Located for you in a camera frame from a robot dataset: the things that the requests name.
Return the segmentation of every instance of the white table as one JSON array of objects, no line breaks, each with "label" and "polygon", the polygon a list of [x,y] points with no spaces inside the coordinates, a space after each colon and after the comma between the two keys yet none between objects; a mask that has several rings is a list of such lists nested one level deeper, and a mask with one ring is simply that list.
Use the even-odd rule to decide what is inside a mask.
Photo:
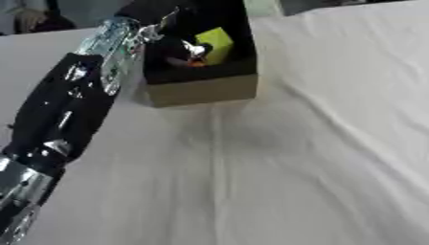
[{"label": "white table", "polygon": [[[129,85],[25,244],[427,244],[428,9],[255,21],[256,100],[153,109]],[[0,38],[0,123],[89,33]]]}]

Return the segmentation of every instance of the white tablecloth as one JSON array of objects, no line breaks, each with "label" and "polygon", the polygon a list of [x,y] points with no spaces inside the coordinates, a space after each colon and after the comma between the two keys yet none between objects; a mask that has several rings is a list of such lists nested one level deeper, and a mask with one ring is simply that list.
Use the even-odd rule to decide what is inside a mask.
[{"label": "white tablecloth", "polygon": [[[256,100],[154,109],[133,79],[24,244],[427,244],[427,10],[253,21]],[[0,38],[0,123],[89,33]]]}]

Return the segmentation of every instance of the black cardboard box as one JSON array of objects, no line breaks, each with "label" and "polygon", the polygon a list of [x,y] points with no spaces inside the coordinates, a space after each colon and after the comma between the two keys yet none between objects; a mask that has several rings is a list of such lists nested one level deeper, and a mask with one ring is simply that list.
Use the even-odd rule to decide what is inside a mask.
[{"label": "black cardboard box", "polygon": [[[193,4],[199,18],[179,20],[187,29],[176,35],[187,38],[190,34],[195,36],[222,27],[234,40],[234,49],[226,62],[214,66],[160,68],[146,62],[146,90],[152,105],[165,107],[254,98],[258,87],[258,59],[243,0],[195,0]],[[169,1],[162,10],[158,7],[156,14],[164,15],[172,9],[172,4]],[[148,15],[141,21],[156,22]]]}]

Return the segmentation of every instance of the robotic arm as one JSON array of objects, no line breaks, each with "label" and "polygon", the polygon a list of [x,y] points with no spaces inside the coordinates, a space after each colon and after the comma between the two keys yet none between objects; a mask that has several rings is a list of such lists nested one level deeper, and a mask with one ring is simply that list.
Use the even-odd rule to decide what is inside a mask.
[{"label": "robotic arm", "polygon": [[11,127],[11,142],[0,149],[0,245],[26,235],[67,164],[102,126],[144,45],[161,40],[179,12],[144,27],[127,17],[106,20],[29,95]]}]

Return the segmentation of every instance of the yellow block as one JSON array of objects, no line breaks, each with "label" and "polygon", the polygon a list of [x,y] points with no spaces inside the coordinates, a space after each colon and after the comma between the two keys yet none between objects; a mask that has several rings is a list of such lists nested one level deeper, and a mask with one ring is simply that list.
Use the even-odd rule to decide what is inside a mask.
[{"label": "yellow block", "polygon": [[217,65],[225,61],[234,46],[234,41],[221,27],[198,34],[199,43],[210,43],[213,50],[206,56],[208,65]]}]

